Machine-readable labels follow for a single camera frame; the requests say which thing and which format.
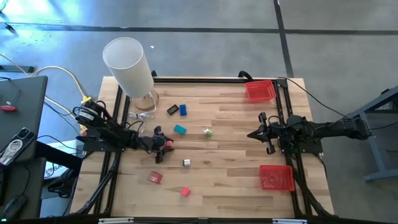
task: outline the blue block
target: blue block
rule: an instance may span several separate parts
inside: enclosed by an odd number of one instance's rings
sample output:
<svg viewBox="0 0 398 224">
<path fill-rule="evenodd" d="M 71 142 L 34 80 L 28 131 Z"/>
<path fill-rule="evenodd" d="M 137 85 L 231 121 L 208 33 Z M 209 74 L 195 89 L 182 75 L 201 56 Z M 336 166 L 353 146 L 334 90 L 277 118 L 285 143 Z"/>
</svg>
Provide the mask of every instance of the blue block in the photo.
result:
<svg viewBox="0 0 398 224">
<path fill-rule="evenodd" d="M 185 105 L 180 105 L 180 115 L 181 116 L 187 115 L 187 107 Z"/>
<path fill-rule="evenodd" d="M 187 132 L 187 129 L 183 126 L 179 126 L 178 124 L 175 125 L 174 131 L 184 135 Z"/>
</svg>

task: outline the white paper lamp shade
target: white paper lamp shade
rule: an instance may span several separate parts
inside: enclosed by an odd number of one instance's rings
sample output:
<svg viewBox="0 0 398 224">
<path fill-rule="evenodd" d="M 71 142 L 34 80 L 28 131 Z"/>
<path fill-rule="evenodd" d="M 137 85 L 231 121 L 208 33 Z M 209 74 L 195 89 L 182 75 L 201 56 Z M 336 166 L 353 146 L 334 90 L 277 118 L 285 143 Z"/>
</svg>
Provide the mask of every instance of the white paper lamp shade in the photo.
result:
<svg viewBox="0 0 398 224">
<path fill-rule="evenodd" d="M 150 74 L 142 45 L 133 38 L 121 37 L 108 43 L 103 59 L 123 92 L 132 98 L 148 94 L 154 80 Z"/>
</svg>

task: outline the small cube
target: small cube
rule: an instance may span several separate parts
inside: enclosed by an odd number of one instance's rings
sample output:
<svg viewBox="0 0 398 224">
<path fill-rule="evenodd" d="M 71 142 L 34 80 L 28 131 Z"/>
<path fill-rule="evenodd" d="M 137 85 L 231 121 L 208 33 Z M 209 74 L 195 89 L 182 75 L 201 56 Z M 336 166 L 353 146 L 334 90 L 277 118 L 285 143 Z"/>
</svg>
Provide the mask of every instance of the small cube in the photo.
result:
<svg viewBox="0 0 398 224">
<path fill-rule="evenodd" d="M 163 175 L 160 173 L 156 173 L 154 171 L 151 171 L 148 175 L 148 180 L 155 183 L 159 184 L 160 181 L 162 181 Z"/>
<path fill-rule="evenodd" d="M 213 135 L 213 131 L 210 129 L 203 130 L 207 137 L 211 137 Z"/>
<path fill-rule="evenodd" d="M 187 107 L 185 105 L 180 105 L 180 115 L 181 116 L 187 115 Z"/>
<path fill-rule="evenodd" d="M 173 142 L 172 141 L 167 141 L 166 142 L 166 147 L 173 147 Z"/>
<path fill-rule="evenodd" d="M 184 128 L 183 126 L 176 124 L 174 127 L 174 131 L 184 135 L 187 132 L 187 129 Z"/>
<path fill-rule="evenodd" d="M 175 112 L 177 112 L 179 110 L 177 105 L 173 105 L 172 107 L 170 107 L 167 112 L 169 113 L 169 115 L 173 115 Z"/>
<path fill-rule="evenodd" d="M 186 197 L 189 195 L 189 193 L 191 192 L 191 190 L 189 189 L 189 187 L 183 187 L 180 194 L 183 197 Z"/>
</svg>

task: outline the red basket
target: red basket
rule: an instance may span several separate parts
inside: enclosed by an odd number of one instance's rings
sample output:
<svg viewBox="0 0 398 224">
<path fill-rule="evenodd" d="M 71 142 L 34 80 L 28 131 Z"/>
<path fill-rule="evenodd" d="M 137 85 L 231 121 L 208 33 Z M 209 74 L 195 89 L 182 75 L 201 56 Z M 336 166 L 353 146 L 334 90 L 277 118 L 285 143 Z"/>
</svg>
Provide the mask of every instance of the red basket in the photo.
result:
<svg viewBox="0 0 398 224">
<path fill-rule="evenodd" d="M 260 166 L 260 184 L 263 190 L 294 191 L 291 166 Z"/>
<path fill-rule="evenodd" d="M 246 93 L 250 103 L 269 101 L 276 97 L 271 80 L 247 82 Z"/>
</svg>

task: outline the wooden table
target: wooden table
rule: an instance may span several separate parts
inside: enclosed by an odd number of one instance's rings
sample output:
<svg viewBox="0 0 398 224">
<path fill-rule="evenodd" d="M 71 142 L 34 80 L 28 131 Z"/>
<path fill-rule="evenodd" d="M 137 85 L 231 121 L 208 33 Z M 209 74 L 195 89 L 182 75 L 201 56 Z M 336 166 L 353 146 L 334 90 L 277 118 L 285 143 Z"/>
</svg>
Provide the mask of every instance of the wooden table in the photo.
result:
<svg viewBox="0 0 398 224">
<path fill-rule="evenodd" d="M 304 87 L 302 79 L 294 80 Z M 259 127 L 260 112 L 266 112 L 268 117 L 277 115 L 275 100 L 251 104 L 244 84 L 236 83 L 156 83 L 154 88 L 160 96 L 159 104 L 155 118 L 146 122 L 142 134 L 151 136 L 153 129 L 161 125 L 165 135 L 174 139 L 175 150 L 168 153 L 161 164 L 155 163 L 155 155 L 144 151 L 128 149 L 122 154 L 113 217 L 294 217 L 290 192 L 262 190 L 259 185 L 259 166 L 285 165 L 284 156 L 279 149 L 267 155 L 266 144 L 246 137 Z M 113 77 L 104 77 L 99 100 L 106 103 L 110 114 L 117 89 Z M 289 93 L 294 114 L 311 120 L 306 93 L 290 82 Z M 174 104 L 186 104 L 188 115 L 181 117 L 177 112 L 169 116 L 166 110 Z M 139 112 L 133 105 L 129 108 Z M 173 131 L 176 124 L 187 128 L 186 135 Z M 206 128 L 213 131 L 212 137 L 204 135 Z M 77 211 L 98 185 L 103 156 L 104 153 L 96 152 L 83 161 L 71 212 Z M 321 162 L 311 154 L 302 157 L 308 188 L 324 208 L 333 213 Z M 190 159 L 191 166 L 183 167 L 183 159 Z M 147 180 L 152 170 L 164 175 L 161 184 Z M 184 186 L 192 191 L 187 198 L 180 196 Z M 298 189 L 297 193 L 304 211 L 301 191 Z"/>
</svg>

